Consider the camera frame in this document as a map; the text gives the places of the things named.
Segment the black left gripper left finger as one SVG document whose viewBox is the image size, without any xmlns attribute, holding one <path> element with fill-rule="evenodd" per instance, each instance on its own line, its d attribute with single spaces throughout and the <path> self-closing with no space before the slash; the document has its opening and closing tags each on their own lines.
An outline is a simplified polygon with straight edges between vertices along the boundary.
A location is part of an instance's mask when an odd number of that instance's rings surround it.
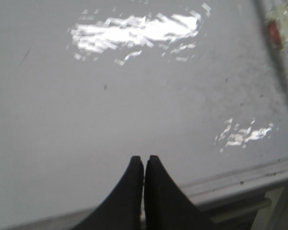
<svg viewBox="0 0 288 230">
<path fill-rule="evenodd" d="M 74 230 L 138 230 L 144 184 L 144 166 L 133 156 L 123 176 L 107 198 Z"/>
</svg>

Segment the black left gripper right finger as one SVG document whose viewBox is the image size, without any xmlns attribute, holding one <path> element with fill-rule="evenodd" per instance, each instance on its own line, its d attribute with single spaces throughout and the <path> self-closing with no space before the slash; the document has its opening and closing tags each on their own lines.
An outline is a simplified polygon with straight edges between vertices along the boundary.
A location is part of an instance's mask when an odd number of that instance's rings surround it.
<svg viewBox="0 0 288 230">
<path fill-rule="evenodd" d="M 217 229 L 178 188 L 156 155 L 146 165 L 144 210 L 148 230 Z"/>
</svg>

